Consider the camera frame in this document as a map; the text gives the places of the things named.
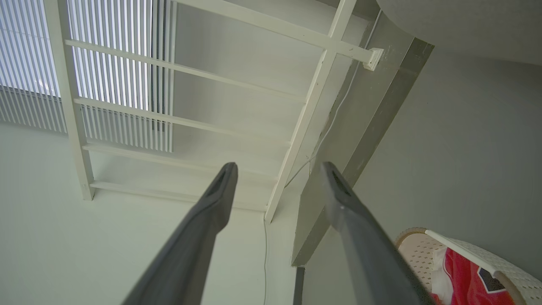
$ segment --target plastic basket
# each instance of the plastic basket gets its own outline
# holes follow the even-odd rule
[[[433,251],[446,246],[498,279],[516,305],[542,304],[542,282],[514,264],[473,244],[447,238],[425,228],[411,228],[399,235],[395,246],[429,292]]]

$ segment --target electrical wire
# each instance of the electrical wire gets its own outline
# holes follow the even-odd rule
[[[263,305],[266,305],[267,299],[267,227],[266,227],[266,214],[263,213],[263,231],[266,235],[266,255],[263,259]]]
[[[365,43],[364,49],[367,49],[367,47],[369,46],[369,42],[371,41],[372,34],[375,32],[376,24],[378,23],[378,20],[380,19],[381,14],[382,14],[382,10],[380,10],[378,12],[378,15],[376,16],[375,23],[373,24],[371,32],[369,33],[369,37],[367,38],[367,42]],[[354,71],[354,75],[352,76],[352,79],[350,80],[350,84],[348,85],[348,89],[346,90],[346,93],[344,94],[343,99],[340,101],[339,106],[337,106],[337,110],[335,111],[335,115],[333,116],[333,120],[331,120],[330,127],[327,129],[326,133],[322,137],[322,141],[320,141],[320,143],[318,144],[318,147],[316,147],[312,157],[309,160],[305,161],[305,163],[303,163],[303,165],[298,169],[298,171],[295,172],[295,174],[292,176],[292,178],[288,182],[286,182],[286,185],[284,185],[284,188],[287,188],[288,185],[290,185],[290,183],[295,179],[295,177],[305,167],[305,165],[309,164],[314,158],[316,158],[316,156],[318,154],[318,151],[320,150],[320,146],[322,145],[322,143],[326,139],[327,134],[330,133],[331,127],[333,127],[333,123],[335,123],[335,119],[337,118],[337,114],[339,113],[340,107],[343,105],[344,101],[346,100],[346,97],[348,96],[348,93],[350,92],[350,88],[352,87],[352,84],[354,83],[354,78],[356,77],[356,74],[358,73],[358,69],[359,69],[359,62],[356,65],[356,70]]]

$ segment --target white fabric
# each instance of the white fabric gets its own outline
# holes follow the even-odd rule
[[[431,271],[431,292],[436,294],[444,305],[451,304],[451,296],[454,293],[450,276],[444,268],[447,249],[444,247],[433,251],[433,270]]]

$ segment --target gray wall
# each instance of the gray wall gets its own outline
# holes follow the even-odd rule
[[[427,227],[542,278],[539,84],[542,67],[435,48],[354,186],[391,239]],[[306,265],[304,305],[355,303],[345,259],[329,229]]]

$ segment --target white wall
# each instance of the white wall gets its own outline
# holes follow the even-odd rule
[[[354,190],[394,239],[430,228],[542,279],[542,67],[435,48]]]
[[[0,143],[0,303],[120,304],[190,205],[103,190],[83,201],[67,138],[1,124]],[[293,296],[291,206],[293,220],[268,228],[274,298],[267,304]],[[216,240],[203,304],[263,302],[262,219],[232,211]]]

